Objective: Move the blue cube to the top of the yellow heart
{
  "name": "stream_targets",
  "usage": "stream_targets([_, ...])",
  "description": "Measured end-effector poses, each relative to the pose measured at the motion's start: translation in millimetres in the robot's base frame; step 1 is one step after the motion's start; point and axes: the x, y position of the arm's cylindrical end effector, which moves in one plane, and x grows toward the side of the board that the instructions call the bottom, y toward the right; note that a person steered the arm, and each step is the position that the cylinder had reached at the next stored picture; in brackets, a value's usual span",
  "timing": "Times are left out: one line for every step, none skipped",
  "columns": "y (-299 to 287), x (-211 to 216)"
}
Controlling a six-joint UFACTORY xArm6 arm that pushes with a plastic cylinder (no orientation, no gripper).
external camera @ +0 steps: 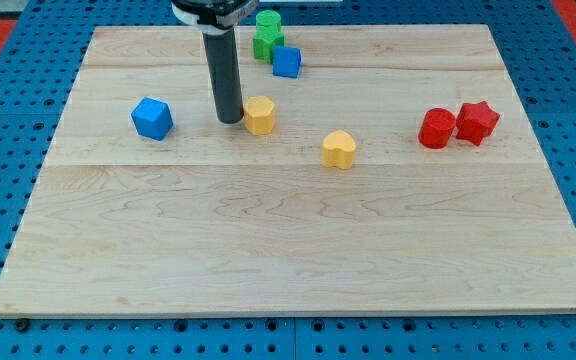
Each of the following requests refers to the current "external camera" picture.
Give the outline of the black robot wrist flange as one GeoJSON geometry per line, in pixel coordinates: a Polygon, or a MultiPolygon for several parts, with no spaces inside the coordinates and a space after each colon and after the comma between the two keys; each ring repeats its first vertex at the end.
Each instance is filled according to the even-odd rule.
{"type": "Polygon", "coordinates": [[[258,0],[171,0],[173,14],[180,22],[208,35],[231,30],[258,5],[258,0]]]}

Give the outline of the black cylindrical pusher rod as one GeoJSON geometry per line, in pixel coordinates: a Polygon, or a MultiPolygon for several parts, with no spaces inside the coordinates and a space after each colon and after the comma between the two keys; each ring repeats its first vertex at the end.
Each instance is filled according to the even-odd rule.
{"type": "Polygon", "coordinates": [[[224,124],[243,117],[236,36],[233,29],[218,35],[203,35],[217,118],[224,124]]]}

